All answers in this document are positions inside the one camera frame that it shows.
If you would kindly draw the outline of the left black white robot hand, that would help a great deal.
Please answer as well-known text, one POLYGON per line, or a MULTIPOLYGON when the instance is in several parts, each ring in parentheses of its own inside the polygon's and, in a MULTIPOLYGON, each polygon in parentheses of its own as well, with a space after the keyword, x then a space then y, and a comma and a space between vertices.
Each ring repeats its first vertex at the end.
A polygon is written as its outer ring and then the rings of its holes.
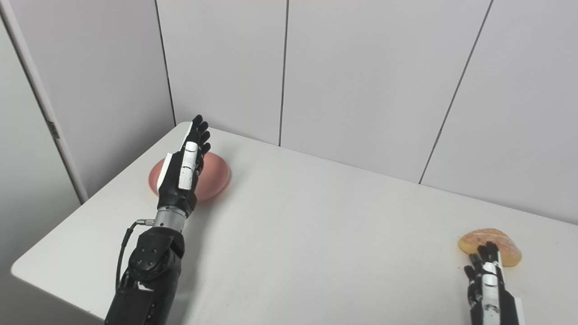
POLYGON ((167 208, 184 213, 188 218, 196 207, 196 187, 204 170, 205 154, 210 150, 209 124, 197 115, 177 152, 165 157, 158 183, 158 210, 167 208))

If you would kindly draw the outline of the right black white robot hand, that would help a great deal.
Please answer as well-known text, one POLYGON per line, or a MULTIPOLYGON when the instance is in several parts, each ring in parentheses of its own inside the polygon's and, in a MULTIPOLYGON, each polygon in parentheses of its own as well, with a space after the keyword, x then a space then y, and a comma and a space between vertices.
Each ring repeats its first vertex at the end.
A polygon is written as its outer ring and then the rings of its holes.
POLYGON ((469 315, 473 325, 524 325, 520 298, 506 290, 499 247, 490 241, 469 254, 464 267, 468 277, 469 315))

